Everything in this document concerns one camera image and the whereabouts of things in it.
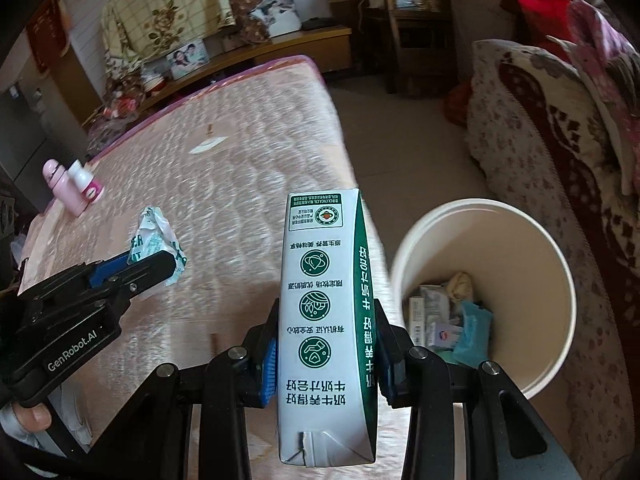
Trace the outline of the person's left hand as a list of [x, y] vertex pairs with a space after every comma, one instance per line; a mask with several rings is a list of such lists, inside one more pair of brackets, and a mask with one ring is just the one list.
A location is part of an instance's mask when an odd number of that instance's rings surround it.
[[20, 425], [31, 434], [47, 430], [52, 424], [51, 413], [44, 404], [23, 408], [20, 404], [13, 403], [12, 410]]

